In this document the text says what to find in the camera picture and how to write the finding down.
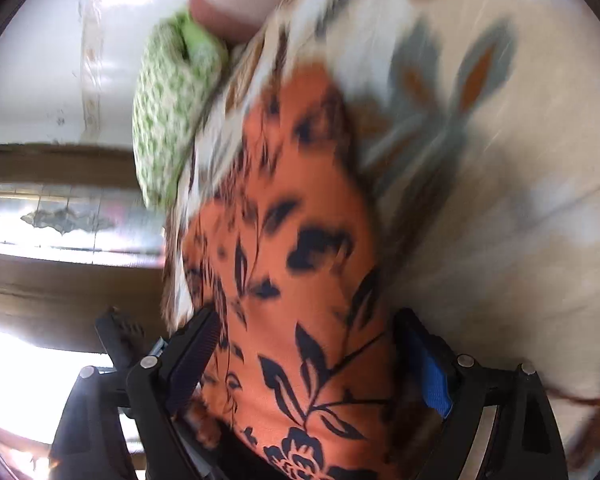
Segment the orange black floral garment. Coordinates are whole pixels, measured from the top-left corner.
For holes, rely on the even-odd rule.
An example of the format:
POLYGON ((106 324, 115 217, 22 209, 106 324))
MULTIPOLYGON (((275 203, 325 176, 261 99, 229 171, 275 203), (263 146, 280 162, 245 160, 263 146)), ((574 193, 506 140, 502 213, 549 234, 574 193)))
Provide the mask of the orange black floral garment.
POLYGON ((193 304, 221 321, 188 422, 289 479, 411 478, 372 218, 326 68, 264 90, 240 134, 182 240, 193 304))

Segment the beige leaf print blanket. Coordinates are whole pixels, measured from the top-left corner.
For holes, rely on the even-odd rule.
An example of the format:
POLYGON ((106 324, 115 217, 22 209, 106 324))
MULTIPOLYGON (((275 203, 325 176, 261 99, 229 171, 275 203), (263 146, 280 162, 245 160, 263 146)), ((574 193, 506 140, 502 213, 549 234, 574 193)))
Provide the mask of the beige leaf print blanket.
POLYGON ((452 348, 555 389, 600 479, 600 0, 283 0, 197 131, 173 234, 269 82, 322 63, 349 107, 388 291, 452 348))

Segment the green white checkered pillow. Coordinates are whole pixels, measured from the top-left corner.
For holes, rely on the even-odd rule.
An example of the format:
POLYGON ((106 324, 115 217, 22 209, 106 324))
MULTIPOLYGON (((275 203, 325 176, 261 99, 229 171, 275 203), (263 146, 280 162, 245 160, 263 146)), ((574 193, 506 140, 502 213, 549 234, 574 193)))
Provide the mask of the green white checkered pillow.
POLYGON ((146 39, 133 98, 135 170, 145 206, 167 211, 198 122, 228 63, 221 40, 176 12, 146 39))

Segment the brown wooden window frame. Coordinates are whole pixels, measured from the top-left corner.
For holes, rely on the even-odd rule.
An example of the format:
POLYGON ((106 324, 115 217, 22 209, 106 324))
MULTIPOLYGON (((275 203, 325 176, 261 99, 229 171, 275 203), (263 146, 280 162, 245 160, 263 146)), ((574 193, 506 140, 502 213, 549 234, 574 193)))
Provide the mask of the brown wooden window frame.
POLYGON ((129 150, 0 144, 0 332, 99 352, 94 322, 114 309, 164 335, 163 225, 129 150))

